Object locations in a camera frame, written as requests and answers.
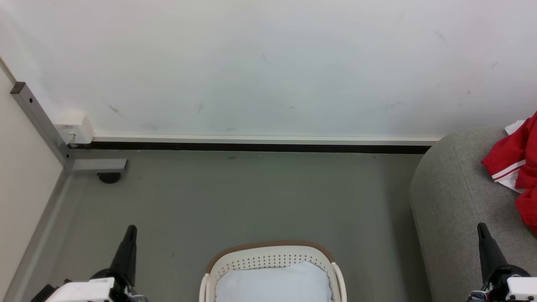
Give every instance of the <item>black baseboard strip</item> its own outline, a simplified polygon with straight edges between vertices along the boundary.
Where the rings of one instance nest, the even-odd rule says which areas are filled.
[[[171,143],[171,142],[92,142],[70,146],[71,149],[100,150],[196,150],[196,151],[266,151],[425,154],[431,146],[373,145],[273,145],[262,143]]]

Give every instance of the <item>metal bracket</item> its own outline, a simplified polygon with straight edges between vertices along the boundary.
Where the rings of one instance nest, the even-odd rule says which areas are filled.
[[[67,173],[125,172],[127,159],[77,159],[25,82],[16,82],[11,95]]]

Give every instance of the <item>gray sofa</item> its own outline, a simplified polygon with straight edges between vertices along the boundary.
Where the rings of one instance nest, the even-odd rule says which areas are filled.
[[[509,263],[537,276],[537,237],[520,219],[518,194],[494,183],[480,163],[505,136],[502,128],[449,135],[416,169],[410,196],[435,302],[466,301],[481,287],[478,222],[487,224]]]

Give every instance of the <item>white wall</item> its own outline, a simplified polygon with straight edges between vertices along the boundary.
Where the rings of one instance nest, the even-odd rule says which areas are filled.
[[[12,88],[0,69],[0,301],[63,169]]]
[[[535,0],[0,1],[15,75],[98,133],[432,137],[537,108]]]

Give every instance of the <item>beige wall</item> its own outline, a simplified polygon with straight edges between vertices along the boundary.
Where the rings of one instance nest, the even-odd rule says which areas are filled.
[[[11,88],[0,69],[0,301],[62,171]]]

